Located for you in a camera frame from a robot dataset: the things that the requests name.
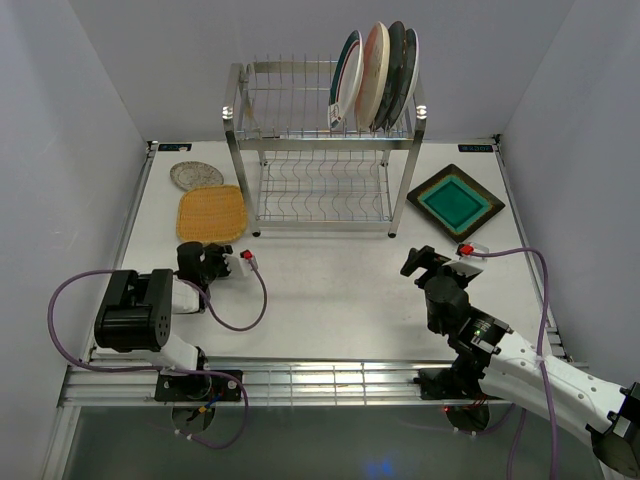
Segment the yellow woven square plate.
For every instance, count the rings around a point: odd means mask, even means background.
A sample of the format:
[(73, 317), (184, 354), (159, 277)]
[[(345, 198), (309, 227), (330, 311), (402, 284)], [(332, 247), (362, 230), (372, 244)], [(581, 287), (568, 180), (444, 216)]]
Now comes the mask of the yellow woven square plate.
[(176, 235), (181, 242), (233, 243), (247, 226), (248, 214), (238, 186), (197, 187), (180, 199)]

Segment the green black square plate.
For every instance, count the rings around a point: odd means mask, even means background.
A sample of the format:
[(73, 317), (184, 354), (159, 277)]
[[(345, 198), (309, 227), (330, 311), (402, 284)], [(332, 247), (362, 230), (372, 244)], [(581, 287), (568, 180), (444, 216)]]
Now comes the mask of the green black square plate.
[(500, 199), (454, 164), (413, 188), (406, 199), (456, 243), (463, 243), (505, 208)]

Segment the speckled grey round plate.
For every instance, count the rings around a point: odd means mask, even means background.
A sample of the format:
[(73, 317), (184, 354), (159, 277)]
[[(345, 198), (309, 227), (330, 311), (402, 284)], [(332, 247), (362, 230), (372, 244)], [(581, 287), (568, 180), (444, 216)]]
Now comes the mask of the speckled grey round plate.
[(183, 191), (224, 184), (224, 176), (217, 168), (199, 161), (176, 163), (171, 167), (169, 176), (174, 185)]

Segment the steel two-tier dish rack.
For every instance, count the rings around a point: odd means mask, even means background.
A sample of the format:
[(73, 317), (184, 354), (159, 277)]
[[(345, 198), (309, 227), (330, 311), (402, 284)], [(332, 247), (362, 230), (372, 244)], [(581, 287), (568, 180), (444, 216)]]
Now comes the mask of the steel two-tier dish rack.
[(334, 60), (266, 58), (229, 68), (225, 139), (249, 230), (381, 232), (395, 237), (427, 124), (423, 89), (387, 132), (327, 122)]

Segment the white plate green red rim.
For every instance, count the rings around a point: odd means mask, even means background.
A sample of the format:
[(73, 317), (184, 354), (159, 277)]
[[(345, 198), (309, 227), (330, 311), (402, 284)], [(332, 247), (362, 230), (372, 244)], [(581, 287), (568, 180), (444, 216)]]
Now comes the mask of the white plate green red rim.
[(327, 111), (328, 126), (338, 129), (353, 108), (363, 77), (362, 34), (352, 31), (341, 50), (331, 81)]

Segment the pink cream floral plate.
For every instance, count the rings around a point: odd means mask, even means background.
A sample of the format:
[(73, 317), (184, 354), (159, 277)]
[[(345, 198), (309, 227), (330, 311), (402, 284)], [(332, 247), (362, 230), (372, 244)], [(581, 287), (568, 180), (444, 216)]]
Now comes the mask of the pink cream floral plate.
[(364, 70), (355, 104), (359, 131), (370, 130), (380, 107), (389, 67), (390, 37), (387, 27), (377, 21), (364, 46)]

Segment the white plate teal lettered rim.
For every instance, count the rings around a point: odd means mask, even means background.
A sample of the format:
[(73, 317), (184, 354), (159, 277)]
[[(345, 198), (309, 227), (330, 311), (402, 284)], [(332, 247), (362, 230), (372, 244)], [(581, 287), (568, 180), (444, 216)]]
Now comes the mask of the white plate teal lettered rim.
[(393, 114), (390, 116), (390, 125), (394, 126), (403, 115), (416, 87), (419, 74), (419, 39), (414, 29), (406, 30), (406, 58), (398, 91), (398, 98)]

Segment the dark blue round plate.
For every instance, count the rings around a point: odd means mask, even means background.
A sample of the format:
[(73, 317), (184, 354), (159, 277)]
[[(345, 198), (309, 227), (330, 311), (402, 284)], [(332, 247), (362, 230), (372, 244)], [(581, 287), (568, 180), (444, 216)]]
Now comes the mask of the dark blue round plate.
[(406, 51), (406, 28), (402, 21), (395, 21), (388, 28), (390, 49), (387, 77), (383, 96), (376, 113), (373, 129), (386, 129), (387, 118), (396, 100), (402, 77)]

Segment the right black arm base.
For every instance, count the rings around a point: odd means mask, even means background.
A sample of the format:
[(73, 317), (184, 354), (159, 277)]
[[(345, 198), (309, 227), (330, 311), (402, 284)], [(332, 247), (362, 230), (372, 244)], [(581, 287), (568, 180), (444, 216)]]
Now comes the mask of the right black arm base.
[(419, 369), (413, 383), (418, 386), (422, 400), (471, 400), (481, 396), (478, 383), (453, 368)]

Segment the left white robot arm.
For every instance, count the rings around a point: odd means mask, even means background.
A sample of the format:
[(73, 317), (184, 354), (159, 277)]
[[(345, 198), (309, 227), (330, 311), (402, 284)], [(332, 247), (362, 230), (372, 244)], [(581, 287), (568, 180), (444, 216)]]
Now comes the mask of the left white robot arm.
[(178, 388), (190, 399), (205, 397), (212, 376), (203, 369), (204, 352), (172, 330), (172, 319), (204, 311), (211, 283), (231, 274), (232, 253), (229, 245), (187, 242), (177, 247), (177, 270), (113, 272), (94, 323), (97, 345), (119, 354), (139, 352), (153, 366), (181, 370)]

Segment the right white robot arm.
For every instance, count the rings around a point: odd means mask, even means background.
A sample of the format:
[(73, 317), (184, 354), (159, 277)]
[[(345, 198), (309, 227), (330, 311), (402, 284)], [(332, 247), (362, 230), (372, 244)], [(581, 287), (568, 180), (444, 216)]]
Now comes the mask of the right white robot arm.
[(429, 331), (445, 337), (457, 357), (435, 376), (414, 379), (424, 399), (506, 400), (549, 420), (592, 448), (596, 458), (628, 478), (639, 476), (639, 385), (600, 379), (530, 342), (506, 322), (472, 306), (467, 287), (491, 252), (461, 244), (449, 258), (433, 247), (410, 249), (400, 273), (418, 269)]

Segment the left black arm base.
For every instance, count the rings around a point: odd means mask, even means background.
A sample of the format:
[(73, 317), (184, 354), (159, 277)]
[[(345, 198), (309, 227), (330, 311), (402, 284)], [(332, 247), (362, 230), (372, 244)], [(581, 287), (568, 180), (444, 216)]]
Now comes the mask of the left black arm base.
[(157, 379), (154, 400), (158, 402), (202, 402), (217, 398), (219, 401), (238, 402), (242, 393), (237, 381), (243, 380), (242, 370), (223, 370), (235, 381), (217, 376), (162, 375)]

